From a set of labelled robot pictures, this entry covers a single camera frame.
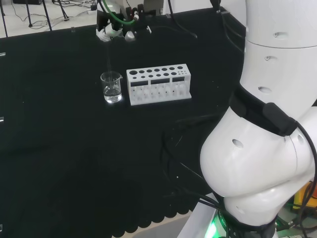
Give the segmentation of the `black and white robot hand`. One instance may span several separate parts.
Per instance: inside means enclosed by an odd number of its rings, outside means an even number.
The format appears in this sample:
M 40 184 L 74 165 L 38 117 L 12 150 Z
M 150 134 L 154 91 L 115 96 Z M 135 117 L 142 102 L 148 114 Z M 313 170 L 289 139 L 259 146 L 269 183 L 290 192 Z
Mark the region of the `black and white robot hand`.
M 103 42 L 109 42 L 115 37 L 122 36 L 122 24 L 110 17 L 110 14 L 97 11 L 96 36 Z

